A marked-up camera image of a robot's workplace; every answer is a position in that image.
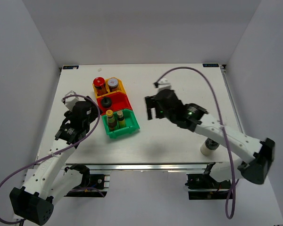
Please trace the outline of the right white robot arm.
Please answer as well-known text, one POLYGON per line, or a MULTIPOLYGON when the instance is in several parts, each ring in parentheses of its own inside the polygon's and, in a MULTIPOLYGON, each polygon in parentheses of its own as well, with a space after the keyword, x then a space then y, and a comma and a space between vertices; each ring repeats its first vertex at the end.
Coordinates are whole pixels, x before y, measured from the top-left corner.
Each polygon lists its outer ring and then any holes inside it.
POLYGON ((216 187, 220 181, 229 180, 232 172, 238 178, 262 185, 275 158, 275 142, 266 138, 259 140, 244 135, 228 126, 223 126, 208 111, 194 103, 183 104, 171 89, 164 89, 156 95, 145 97, 148 119, 152 120, 151 109, 156 118, 167 118, 176 126, 195 132, 229 148, 239 159, 229 166, 215 164, 203 177, 204 184, 216 187))

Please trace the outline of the black lid white spice jar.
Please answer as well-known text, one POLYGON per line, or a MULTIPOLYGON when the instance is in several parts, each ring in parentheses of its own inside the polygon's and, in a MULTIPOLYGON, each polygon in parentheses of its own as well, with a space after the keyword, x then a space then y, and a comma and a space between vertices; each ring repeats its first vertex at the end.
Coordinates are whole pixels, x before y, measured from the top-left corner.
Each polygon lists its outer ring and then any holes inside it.
POLYGON ((210 138, 207 138, 200 147, 200 152, 204 156, 210 156, 218 147, 219 147, 219 143, 215 142, 210 138))

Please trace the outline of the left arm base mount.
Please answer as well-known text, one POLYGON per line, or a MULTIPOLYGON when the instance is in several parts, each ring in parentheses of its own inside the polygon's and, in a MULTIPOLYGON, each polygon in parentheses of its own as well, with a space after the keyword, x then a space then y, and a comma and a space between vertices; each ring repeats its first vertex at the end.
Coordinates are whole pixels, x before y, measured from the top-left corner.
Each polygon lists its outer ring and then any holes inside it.
POLYGON ((75 164, 64 168, 64 175, 69 170, 77 170, 82 174, 82 181, 69 191, 65 197, 104 198, 107 195, 110 175, 91 171, 87 166, 75 164))

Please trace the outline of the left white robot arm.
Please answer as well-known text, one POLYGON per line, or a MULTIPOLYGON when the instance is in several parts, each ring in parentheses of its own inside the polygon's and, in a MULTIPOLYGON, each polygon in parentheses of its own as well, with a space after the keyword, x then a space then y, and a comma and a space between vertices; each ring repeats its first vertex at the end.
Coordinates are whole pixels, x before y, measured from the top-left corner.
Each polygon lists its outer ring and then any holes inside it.
POLYGON ((16 215, 42 226, 51 217, 54 205, 70 190, 89 185, 90 170, 82 164, 66 168, 61 178, 56 177, 99 114, 97 105, 90 101, 77 101, 68 108, 55 135, 49 158, 41 162, 21 188, 15 187, 9 194, 16 215))

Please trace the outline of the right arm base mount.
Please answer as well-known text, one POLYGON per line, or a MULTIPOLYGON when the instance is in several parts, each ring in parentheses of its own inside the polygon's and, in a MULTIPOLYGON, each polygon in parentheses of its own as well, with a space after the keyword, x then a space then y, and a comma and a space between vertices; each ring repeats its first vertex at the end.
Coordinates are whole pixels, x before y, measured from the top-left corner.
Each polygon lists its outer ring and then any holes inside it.
POLYGON ((226 200, 232 185, 230 180, 217 182, 209 174, 216 163, 207 165, 203 173, 187 174, 189 200, 226 200))

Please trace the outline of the red lid chili sauce jar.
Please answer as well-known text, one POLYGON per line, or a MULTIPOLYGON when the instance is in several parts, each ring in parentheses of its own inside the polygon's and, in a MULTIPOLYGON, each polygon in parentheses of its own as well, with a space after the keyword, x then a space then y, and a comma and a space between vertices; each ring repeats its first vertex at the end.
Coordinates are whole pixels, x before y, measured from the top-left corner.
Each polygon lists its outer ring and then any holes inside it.
POLYGON ((97 77, 93 80, 93 85, 95 87, 95 92, 98 96, 105 95, 107 93, 105 79, 102 77, 97 77))

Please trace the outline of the green label sauce bottle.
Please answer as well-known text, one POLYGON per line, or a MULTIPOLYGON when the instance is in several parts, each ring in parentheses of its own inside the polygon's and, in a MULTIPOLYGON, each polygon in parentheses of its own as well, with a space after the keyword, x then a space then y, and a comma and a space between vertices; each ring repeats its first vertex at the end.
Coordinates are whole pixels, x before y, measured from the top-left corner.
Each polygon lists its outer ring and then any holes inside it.
POLYGON ((115 131, 118 129, 118 124, 117 124, 117 120, 114 117, 113 111, 112 110, 107 110, 106 111, 106 117, 107 117, 107 125, 108 125, 108 129, 110 131, 115 131))

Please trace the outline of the black lid spice grinder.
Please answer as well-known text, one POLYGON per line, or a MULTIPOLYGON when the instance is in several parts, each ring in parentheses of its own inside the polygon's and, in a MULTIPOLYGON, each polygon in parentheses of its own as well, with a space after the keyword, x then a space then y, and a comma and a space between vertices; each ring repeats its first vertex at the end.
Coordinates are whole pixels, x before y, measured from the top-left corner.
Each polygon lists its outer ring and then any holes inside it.
POLYGON ((112 99, 107 96, 103 97, 101 100, 101 106, 104 109, 103 111, 110 110, 112 107, 112 99))

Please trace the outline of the white lid sauce jar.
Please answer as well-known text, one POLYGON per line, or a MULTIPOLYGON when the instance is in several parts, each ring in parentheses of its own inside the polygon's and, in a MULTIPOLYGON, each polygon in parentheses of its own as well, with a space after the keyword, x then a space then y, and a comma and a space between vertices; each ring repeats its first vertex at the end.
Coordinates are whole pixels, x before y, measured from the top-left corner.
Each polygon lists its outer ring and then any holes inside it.
POLYGON ((119 81, 117 78, 110 78, 108 80, 108 87, 110 92, 118 91, 119 90, 119 81))

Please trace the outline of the yellow label small bottle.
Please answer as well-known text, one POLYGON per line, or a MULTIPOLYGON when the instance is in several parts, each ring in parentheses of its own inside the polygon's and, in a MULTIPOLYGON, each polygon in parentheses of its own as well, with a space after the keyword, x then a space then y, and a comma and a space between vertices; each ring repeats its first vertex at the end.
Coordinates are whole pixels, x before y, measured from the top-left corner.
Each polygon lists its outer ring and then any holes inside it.
POLYGON ((125 122, 123 111, 117 111, 117 121, 118 121, 118 127, 120 129, 126 127, 126 122, 125 122))

